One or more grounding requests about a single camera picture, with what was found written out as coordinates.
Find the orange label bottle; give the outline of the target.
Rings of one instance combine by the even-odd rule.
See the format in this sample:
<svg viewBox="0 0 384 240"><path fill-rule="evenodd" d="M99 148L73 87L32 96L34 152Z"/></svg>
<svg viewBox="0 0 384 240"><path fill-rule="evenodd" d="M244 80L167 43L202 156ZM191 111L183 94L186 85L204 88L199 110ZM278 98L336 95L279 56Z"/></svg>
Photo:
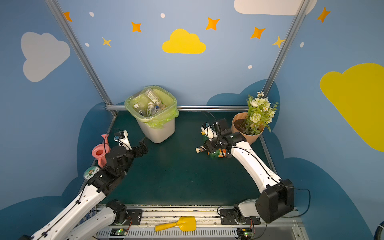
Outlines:
<svg viewBox="0 0 384 240"><path fill-rule="evenodd" d="M218 158L232 158L232 154L227 149L218 149Z"/></svg>

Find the green plastic bottle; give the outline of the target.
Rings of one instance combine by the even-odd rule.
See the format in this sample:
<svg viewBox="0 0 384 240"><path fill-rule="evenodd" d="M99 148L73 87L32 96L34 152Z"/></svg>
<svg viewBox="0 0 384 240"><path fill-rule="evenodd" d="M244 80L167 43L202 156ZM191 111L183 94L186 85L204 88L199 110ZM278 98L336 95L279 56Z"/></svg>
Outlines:
<svg viewBox="0 0 384 240"><path fill-rule="evenodd" d="M214 159L214 158L218 158L218 152L217 150L214 151L214 152L208 152L208 155L210 156L210 158Z"/></svg>

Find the brown tea bottle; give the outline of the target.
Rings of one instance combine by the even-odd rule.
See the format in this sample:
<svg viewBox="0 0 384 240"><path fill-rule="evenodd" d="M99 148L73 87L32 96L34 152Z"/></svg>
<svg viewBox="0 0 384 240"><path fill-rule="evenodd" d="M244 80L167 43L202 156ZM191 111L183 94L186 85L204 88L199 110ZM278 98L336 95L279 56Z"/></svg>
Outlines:
<svg viewBox="0 0 384 240"><path fill-rule="evenodd" d="M196 148L196 152L197 153L203 153L203 152L206 152L206 151L207 151L207 149L204 146L200 146L200 147Z"/></svg>

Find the clear bottle white cap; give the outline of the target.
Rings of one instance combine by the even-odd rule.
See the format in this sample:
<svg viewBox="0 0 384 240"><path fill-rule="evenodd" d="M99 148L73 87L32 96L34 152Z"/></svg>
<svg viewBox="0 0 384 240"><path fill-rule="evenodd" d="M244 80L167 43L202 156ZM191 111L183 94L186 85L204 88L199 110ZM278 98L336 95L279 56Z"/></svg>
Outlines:
<svg viewBox="0 0 384 240"><path fill-rule="evenodd" d="M133 108L137 113L139 113L141 116L146 117L147 116L147 110L145 107L143 107L141 104L134 104Z"/></svg>

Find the lime label jar bottle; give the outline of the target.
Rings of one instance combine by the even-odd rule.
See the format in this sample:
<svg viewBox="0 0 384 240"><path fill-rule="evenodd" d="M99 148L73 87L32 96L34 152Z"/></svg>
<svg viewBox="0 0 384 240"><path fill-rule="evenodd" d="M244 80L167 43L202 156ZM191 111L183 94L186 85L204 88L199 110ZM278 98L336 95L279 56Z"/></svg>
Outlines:
<svg viewBox="0 0 384 240"><path fill-rule="evenodd" d="M147 107L147 116L151 117L156 113L157 113L157 106L154 103L149 102Z"/></svg>

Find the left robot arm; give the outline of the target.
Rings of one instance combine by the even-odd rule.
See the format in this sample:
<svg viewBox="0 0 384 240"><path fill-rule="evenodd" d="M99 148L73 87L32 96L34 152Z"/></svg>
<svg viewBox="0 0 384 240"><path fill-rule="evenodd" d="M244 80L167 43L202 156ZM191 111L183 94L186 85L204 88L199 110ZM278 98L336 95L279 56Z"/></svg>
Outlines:
<svg viewBox="0 0 384 240"><path fill-rule="evenodd" d="M149 152L147 141L148 139L144 137L138 146L131 147L128 138L124 138L122 143L106 154L105 166L91 175L78 196L64 210L31 236L22 235L20 238L22 240L86 240L116 220L124 223L127 219L126 207L116 200L83 224L79 222L122 183L134 159Z"/></svg>

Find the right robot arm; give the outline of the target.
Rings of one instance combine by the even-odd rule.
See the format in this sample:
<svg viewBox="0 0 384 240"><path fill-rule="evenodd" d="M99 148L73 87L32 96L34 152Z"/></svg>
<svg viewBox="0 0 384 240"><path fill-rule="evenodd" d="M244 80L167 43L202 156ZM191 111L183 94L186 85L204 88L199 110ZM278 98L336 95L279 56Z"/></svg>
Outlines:
<svg viewBox="0 0 384 240"><path fill-rule="evenodd" d="M283 217L294 210L294 185L282 180L254 152L246 138L239 132L233 133L227 121L221 119L213 124L204 123L202 134L208 139L203 149L210 154L225 150L226 156L237 159L257 185L260 196L234 205L237 221L247 217L260 217L265 223Z"/></svg>

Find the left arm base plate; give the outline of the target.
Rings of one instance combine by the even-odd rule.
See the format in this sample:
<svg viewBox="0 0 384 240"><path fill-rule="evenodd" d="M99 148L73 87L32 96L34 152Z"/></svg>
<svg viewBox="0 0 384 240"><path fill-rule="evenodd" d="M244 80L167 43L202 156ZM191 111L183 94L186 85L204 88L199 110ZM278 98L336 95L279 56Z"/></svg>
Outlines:
<svg viewBox="0 0 384 240"><path fill-rule="evenodd" d="M142 215L143 210L141 209L124 210L122 213L121 225L139 226L141 224Z"/></svg>

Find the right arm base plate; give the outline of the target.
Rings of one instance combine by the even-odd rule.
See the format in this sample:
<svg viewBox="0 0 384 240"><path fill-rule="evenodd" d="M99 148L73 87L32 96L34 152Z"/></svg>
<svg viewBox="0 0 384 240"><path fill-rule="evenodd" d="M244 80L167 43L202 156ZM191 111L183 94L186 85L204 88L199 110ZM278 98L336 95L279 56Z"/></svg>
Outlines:
<svg viewBox="0 0 384 240"><path fill-rule="evenodd" d="M236 209L217 209L222 225L260 225L261 220L256 217L244 217L239 210Z"/></svg>

